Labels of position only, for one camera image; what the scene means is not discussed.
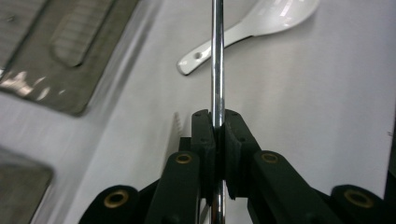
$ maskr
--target spoon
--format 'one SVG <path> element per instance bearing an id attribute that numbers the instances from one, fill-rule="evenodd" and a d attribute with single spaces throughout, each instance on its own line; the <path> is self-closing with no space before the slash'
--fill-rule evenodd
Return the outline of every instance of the spoon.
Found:
<path id="1" fill-rule="evenodd" d="M 288 30 L 312 15 L 318 4 L 319 0 L 258 0 L 245 18 L 224 32 L 224 48 L 250 36 Z M 210 56 L 209 40 L 181 58 L 177 69 L 187 76 Z"/>

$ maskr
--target white surface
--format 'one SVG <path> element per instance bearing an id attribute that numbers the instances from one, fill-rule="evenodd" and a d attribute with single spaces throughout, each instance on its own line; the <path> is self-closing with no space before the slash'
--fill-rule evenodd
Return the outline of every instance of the white surface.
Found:
<path id="1" fill-rule="evenodd" d="M 253 4 L 225 1 L 226 26 Z M 174 112 L 190 136 L 191 114 L 210 106 L 209 63 L 189 77 L 175 67 L 210 36 L 210 1 L 143 5 L 107 68 L 117 78 L 102 83 L 85 117 L 0 94 L 0 145 L 56 170 L 36 223 L 78 223 L 103 189 L 142 189 L 157 179 Z M 262 149 L 284 155 L 325 193 L 341 184 L 384 192 L 396 96 L 395 5 L 322 0 L 298 27 L 224 51 L 226 107 L 241 113 Z M 245 202 L 228 207 L 227 223 L 249 223 Z"/>
<path id="2" fill-rule="evenodd" d="M 319 0 L 257 0 L 247 15 L 224 31 L 224 48 L 249 36 L 269 35 L 288 30 L 309 18 Z M 177 63 L 178 71 L 190 74 L 211 57 L 211 40 L 191 50 Z"/>

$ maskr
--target spoon hole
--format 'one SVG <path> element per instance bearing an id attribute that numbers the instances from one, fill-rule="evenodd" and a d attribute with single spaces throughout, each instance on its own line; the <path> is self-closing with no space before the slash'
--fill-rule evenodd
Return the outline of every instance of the spoon hole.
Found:
<path id="1" fill-rule="evenodd" d="M 196 53 L 194 54 L 194 58 L 195 58 L 195 59 L 201 59 L 201 58 L 202 58 L 202 53 L 201 53 L 201 52 L 196 52 Z"/>

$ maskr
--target metal rod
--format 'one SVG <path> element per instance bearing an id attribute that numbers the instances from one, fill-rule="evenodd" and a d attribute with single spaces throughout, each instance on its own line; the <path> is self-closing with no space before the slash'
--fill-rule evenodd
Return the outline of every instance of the metal rod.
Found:
<path id="1" fill-rule="evenodd" d="M 224 106 L 224 25 L 223 0 L 212 0 L 212 124 L 219 141 L 219 132 L 225 119 Z M 225 223 L 225 181 L 219 178 L 215 183 L 211 205 L 210 223 Z"/>
<path id="2" fill-rule="evenodd" d="M 223 1 L 212 1 L 212 124 L 219 130 L 225 117 Z"/>
<path id="3" fill-rule="evenodd" d="M 225 224 L 225 181 L 219 180 L 215 186 L 215 197 L 210 210 L 211 224 Z"/>

